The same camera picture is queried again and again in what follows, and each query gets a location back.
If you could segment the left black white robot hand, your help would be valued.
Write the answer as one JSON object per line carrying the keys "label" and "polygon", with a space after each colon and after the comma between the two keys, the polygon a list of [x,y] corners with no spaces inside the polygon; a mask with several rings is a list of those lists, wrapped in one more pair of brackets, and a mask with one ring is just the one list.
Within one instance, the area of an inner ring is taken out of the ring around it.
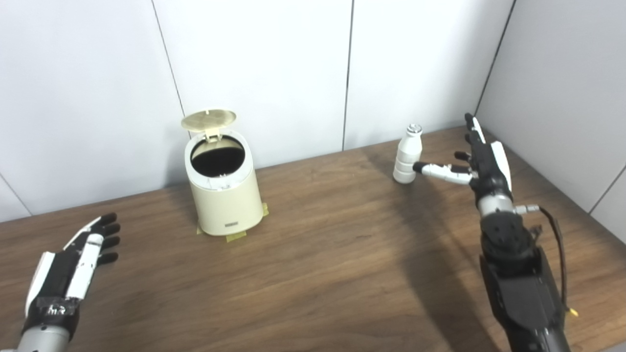
{"label": "left black white robot hand", "polygon": [[121,242],[120,229],[117,213],[108,213],[83,225],[59,252],[41,254],[25,301],[21,345],[36,334],[54,334],[57,346],[72,340],[96,269],[119,258],[109,249]]}

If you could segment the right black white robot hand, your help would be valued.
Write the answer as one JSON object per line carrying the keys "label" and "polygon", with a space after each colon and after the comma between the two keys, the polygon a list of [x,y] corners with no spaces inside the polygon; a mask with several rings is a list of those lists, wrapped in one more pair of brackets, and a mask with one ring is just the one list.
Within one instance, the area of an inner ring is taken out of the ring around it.
{"label": "right black white robot hand", "polygon": [[501,142],[487,143],[476,116],[466,113],[465,141],[471,152],[455,152],[458,160],[468,166],[415,162],[413,171],[423,176],[439,178],[446,182],[468,185],[479,201],[485,196],[503,195],[513,200],[511,173],[507,154]]}

